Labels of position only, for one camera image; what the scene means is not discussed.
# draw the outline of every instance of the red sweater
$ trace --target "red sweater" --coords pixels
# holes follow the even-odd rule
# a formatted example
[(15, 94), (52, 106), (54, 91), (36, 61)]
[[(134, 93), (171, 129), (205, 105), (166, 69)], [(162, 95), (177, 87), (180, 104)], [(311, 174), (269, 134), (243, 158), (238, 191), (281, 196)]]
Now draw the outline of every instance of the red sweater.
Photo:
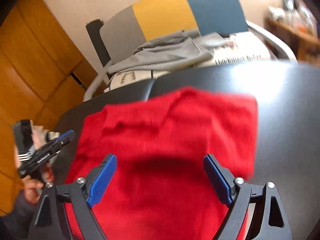
[[(117, 170), (93, 207), (109, 240), (211, 240), (227, 207), (203, 158), (212, 153), (235, 177), (248, 179), (256, 132), (252, 96), (184, 88), (146, 102), (106, 105), (85, 119), (66, 182), (86, 176), (113, 153)], [(71, 204), (67, 212), (80, 236)]]

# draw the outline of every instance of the yellow cushion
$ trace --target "yellow cushion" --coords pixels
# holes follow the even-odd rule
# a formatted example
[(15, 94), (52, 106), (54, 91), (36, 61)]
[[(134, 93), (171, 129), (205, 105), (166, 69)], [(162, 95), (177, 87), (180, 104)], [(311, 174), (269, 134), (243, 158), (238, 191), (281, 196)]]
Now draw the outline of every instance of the yellow cushion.
[(146, 41), (198, 28), (187, 0), (141, 0), (132, 8)]

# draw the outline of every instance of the chair backrest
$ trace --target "chair backrest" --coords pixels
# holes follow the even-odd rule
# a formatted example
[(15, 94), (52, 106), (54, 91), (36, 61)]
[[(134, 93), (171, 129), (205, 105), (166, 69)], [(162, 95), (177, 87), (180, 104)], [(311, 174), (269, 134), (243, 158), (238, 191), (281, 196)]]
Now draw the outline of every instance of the chair backrest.
[(146, 41), (191, 29), (228, 36), (248, 26), (239, 0), (141, 0), (106, 21), (100, 36), (117, 63)]

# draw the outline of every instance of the black table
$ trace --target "black table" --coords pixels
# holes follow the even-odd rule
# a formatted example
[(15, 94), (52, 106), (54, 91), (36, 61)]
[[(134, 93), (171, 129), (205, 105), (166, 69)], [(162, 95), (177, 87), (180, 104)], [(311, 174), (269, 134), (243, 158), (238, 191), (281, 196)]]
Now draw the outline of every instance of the black table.
[[(105, 104), (147, 100), (183, 86), (213, 92), (249, 93), (259, 104), (255, 175), (250, 183), (272, 181), (280, 193), (293, 239), (318, 236), (320, 218), (320, 70), (287, 62), (187, 69), (157, 80), (144, 80), (112, 90), (66, 112), (56, 131), (75, 130)], [(62, 183), (73, 160), (76, 142), (63, 148), (53, 165)]]

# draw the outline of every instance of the human hand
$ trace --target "human hand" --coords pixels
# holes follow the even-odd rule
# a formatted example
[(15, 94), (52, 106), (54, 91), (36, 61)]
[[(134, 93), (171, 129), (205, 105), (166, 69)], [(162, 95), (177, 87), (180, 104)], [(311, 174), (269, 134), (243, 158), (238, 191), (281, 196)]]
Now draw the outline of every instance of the human hand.
[[(47, 130), (44, 130), (43, 126), (33, 125), (32, 122), (31, 122), (31, 128), (32, 128), (32, 140), (36, 150), (38, 150), (39, 148), (41, 148), (43, 145), (46, 144), (45, 135), (47, 133)], [(19, 160), (19, 157), (18, 157), (18, 148), (16, 145), (14, 146), (14, 164), (17, 169), (21, 166), (21, 161)], [(49, 163), (46, 163), (45, 165), (41, 165), (39, 169), (42, 174), (43, 181), (45, 182), (54, 181), (53, 171)]]
[(37, 179), (32, 179), (30, 175), (22, 179), (24, 186), (24, 198), (32, 204), (37, 204), (40, 198), (40, 195), (37, 192), (37, 188), (42, 188), (44, 185)]
[[(46, 163), (44, 170), (44, 179), (45, 181), (53, 181), (54, 176), (49, 163)], [(42, 182), (37, 179), (32, 179), (30, 175), (22, 179), (24, 185), (24, 197), (25, 199), (32, 203), (37, 204), (40, 198), (40, 195), (36, 189), (40, 189), (44, 186)]]

